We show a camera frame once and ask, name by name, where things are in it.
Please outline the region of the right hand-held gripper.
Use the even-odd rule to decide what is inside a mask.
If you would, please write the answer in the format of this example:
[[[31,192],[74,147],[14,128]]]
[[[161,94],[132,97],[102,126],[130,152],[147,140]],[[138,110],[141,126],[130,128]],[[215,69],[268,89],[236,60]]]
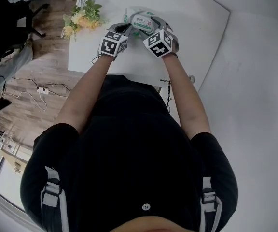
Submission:
[[[156,16],[151,16],[151,20],[158,25],[156,32],[147,33],[139,30],[139,35],[143,39],[145,47],[157,58],[167,54],[176,54],[179,51],[178,38],[173,34],[169,24]]]

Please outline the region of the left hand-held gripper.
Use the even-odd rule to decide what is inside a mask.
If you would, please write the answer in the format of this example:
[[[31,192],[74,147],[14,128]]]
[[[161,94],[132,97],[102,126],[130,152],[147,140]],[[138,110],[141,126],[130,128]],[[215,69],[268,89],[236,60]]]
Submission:
[[[128,37],[132,31],[132,24],[130,23],[117,23],[111,25],[107,29],[107,33],[100,40],[99,52],[112,57],[117,56],[119,53],[126,49]]]

